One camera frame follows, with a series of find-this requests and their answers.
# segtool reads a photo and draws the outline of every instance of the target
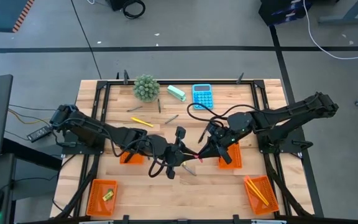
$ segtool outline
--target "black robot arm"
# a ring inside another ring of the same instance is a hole
[[[254,132],[262,138],[262,144],[278,146],[288,134],[301,125],[315,118],[330,118],[335,115],[338,105],[328,95],[316,93],[306,99],[284,106],[276,110],[257,110],[234,113],[225,119],[229,127],[221,127],[209,122],[207,131],[210,133],[208,142],[199,152],[200,158],[221,156],[227,164],[231,158],[227,147]]]
[[[227,120],[229,127],[209,122],[206,129],[210,137],[199,153],[187,148],[183,143],[182,139],[186,131],[182,127],[177,128],[176,141],[168,143],[159,135],[147,135],[144,129],[116,128],[100,122],[83,114],[73,105],[59,106],[50,122],[53,129],[71,131],[78,136],[79,142],[90,147],[93,146],[98,136],[110,139],[113,153],[117,157],[125,151],[152,157],[153,163],[149,176],[155,177],[164,167],[167,167],[167,176],[173,179],[175,176],[173,168],[190,159],[222,157],[226,163],[230,164],[232,160],[227,153],[227,148],[251,132],[261,134],[264,139],[263,144],[277,145],[287,137],[289,132],[302,124],[314,118],[332,117],[337,109],[337,104],[333,103],[328,95],[316,93],[303,101],[276,110],[238,112],[228,117],[215,116],[212,121]],[[278,122],[285,120],[287,120],[286,123],[276,126]],[[115,152],[114,144],[122,149],[120,154]],[[152,168],[156,164],[160,165],[160,168],[157,173],[152,174]]]

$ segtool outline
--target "blue calculator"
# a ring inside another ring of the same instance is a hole
[[[193,85],[193,103],[201,103],[208,109],[214,108],[212,86],[210,84]],[[196,110],[205,110],[205,108],[200,105],[193,105],[193,107]]]

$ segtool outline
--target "black equipment box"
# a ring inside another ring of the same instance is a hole
[[[259,15],[268,26],[294,21],[306,15],[303,0],[261,0],[261,2]],[[306,1],[307,10],[311,5],[310,1]]]
[[[124,6],[124,3],[128,0],[106,0],[106,2],[109,4],[109,6],[113,9],[113,11],[118,11],[122,9]]]

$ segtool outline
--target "small potted plant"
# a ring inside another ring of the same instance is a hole
[[[150,103],[160,94],[160,84],[151,75],[141,75],[136,78],[134,85],[135,97],[144,103]]]

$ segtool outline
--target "gray floor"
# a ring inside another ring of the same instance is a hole
[[[316,23],[319,16],[344,14],[355,1],[342,0],[335,6],[311,8],[312,32],[321,45],[358,46],[358,25]],[[273,46],[269,29],[257,13],[258,0],[148,0],[144,16],[133,21],[99,4],[74,2],[93,47]],[[306,25],[302,19],[277,26],[281,46],[313,46]],[[18,33],[0,33],[0,48],[21,47],[87,47],[71,2],[38,0]],[[334,54],[350,57],[358,52]],[[325,216],[358,219],[358,108],[353,104],[358,99],[358,60],[336,60],[322,52],[283,55],[297,100],[322,91],[340,106],[335,117],[312,121],[304,130],[307,140],[314,142],[311,161]],[[103,78],[115,78],[124,69],[131,78],[142,73],[157,78],[236,78],[241,72],[245,78],[281,78],[275,52],[98,52],[95,58]],[[7,73],[14,75],[11,103],[39,108],[74,103],[80,80],[98,78],[89,52],[0,54],[0,75]],[[17,111],[40,118],[51,116],[48,112]],[[41,126],[24,126],[10,114],[6,129],[25,136]],[[14,136],[6,137],[33,148],[53,143],[45,139],[29,144]],[[55,149],[42,150],[58,153]],[[16,176],[54,175],[47,169],[27,173],[33,169],[30,167],[19,164]],[[19,200],[16,221],[46,219],[55,184],[55,181],[34,182],[49,193]]]

